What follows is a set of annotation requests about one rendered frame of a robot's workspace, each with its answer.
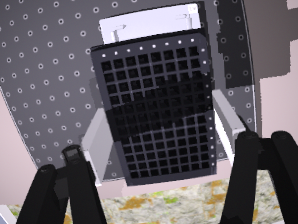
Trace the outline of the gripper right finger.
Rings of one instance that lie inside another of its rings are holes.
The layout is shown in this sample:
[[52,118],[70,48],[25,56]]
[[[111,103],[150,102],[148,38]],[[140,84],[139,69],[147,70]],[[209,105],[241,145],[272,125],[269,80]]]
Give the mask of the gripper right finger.
[[252,224],[257,170],[268,170],[284,223],[298,224],[298,145],[292,135],[281,130],[260,138],[220,89],[212,90],[212,99],[214,124],[232,165],[218,224]]

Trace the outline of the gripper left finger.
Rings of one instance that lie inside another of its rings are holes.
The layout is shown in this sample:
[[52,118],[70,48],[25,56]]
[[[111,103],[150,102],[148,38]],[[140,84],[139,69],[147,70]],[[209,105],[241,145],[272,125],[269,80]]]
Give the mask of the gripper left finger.
[[66,166],[37,170],[16,224],[64,224],[68,200],[73,224],[107,224],[96,186],[102,185],[112,144],[105,110],[98,108],[81,144],[62,150]]

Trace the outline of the white rectangular frame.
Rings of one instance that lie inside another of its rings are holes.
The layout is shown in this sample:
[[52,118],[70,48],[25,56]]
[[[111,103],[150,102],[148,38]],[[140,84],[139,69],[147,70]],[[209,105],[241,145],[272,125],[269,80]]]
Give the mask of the white rectangular frame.
[[104,44],[200,28],[197,4],[187,4],[131,13],[100,20]]

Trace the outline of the grey perforated plate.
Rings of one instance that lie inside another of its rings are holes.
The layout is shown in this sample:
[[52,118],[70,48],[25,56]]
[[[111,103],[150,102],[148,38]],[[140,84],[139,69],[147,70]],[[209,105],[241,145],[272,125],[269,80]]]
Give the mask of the grey perforated plate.
[[90,57],[104,44],[99,21],[187,4],[205,28],[212,90],[257,133],[244,0],[0,0],[0,91],[37,170],[66,166],[61,151],[104,108]]

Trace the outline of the black well plate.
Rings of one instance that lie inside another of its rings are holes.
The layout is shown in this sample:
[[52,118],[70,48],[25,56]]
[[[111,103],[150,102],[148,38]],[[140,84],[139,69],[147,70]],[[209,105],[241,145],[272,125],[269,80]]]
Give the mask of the black well plate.
[[127,187],[217,174],[205,28],[132,38],[90,51]]

